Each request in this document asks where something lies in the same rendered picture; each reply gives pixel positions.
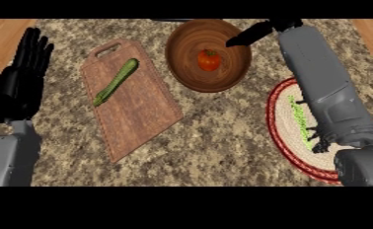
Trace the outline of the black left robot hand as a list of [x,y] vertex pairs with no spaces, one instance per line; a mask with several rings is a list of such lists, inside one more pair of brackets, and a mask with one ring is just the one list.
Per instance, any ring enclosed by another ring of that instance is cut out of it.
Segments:
[[40,110],[54,50],[42,30],[27,28],[14,63],[0,73],[0,123],[30,120]]

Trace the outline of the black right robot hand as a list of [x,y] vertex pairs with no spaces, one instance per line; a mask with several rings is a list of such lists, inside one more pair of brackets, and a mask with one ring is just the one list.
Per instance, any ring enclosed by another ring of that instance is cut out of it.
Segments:
[[297,28],[304,24],[301,19],[272,18],[265,22],[253,25],[238,36],[228,42],[226,46],[250,46],[256,41],[266,37],[273,31],[284,32],[290,28]]

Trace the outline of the brown wooden bowl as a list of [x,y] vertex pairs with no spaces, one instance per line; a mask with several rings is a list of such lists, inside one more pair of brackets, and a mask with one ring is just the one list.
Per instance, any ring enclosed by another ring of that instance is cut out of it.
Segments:
[[241,30],[222,20],[192,20],[167,43],[170,70],[182,84],[204,93],[222,92],[244,79],[253,60],[250,46],[226,46]]

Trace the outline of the red tomato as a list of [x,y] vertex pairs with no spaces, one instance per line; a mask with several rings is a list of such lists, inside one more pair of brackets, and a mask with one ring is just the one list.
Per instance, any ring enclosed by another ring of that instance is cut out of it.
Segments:
[[198,54],[198,66],[204,71],[214,71],[220,66],[220,55],[213,49],[204,49]]

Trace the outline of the round red-rimmed woven placemat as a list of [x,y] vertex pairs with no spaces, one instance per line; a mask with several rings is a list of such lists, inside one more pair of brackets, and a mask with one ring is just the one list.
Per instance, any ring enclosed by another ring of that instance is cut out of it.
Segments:
[[316,126],[316,120],[307,104],[298,104],[304,99],[295,78],[287,79],[270,93],[267,101],[267,126],[278,148],[298,170],[313,179],[332,185],[340,185],[334,157],[341,149],[332,143],[325,153],[313,153],[312,149],[319,138],[309,140]]

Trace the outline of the green cucumber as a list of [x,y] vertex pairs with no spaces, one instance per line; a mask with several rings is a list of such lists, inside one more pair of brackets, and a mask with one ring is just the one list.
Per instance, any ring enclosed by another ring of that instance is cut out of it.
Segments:
[[120,71],[117,72],[117,75],[113,78],[110,84],[107,85],[104,90],[96,94],[96,97],[94,99],[94,105],[96,107],[99,107],[108,101],[119,87],[122,86],[127,78],[132,76],[132,74],[136,72],[139,66],[141,61],[136,58],[130,58],[124,63]]

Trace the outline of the brown wooden cutting board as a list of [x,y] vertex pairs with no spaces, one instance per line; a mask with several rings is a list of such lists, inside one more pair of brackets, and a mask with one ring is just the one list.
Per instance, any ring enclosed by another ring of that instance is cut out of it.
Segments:
[[139,68],[108,101],[94,109],[111,162],[119,162],[185,117],[142,44],[116,39],[99,46],[82,64],[89,99],[110,84],[130,58]]

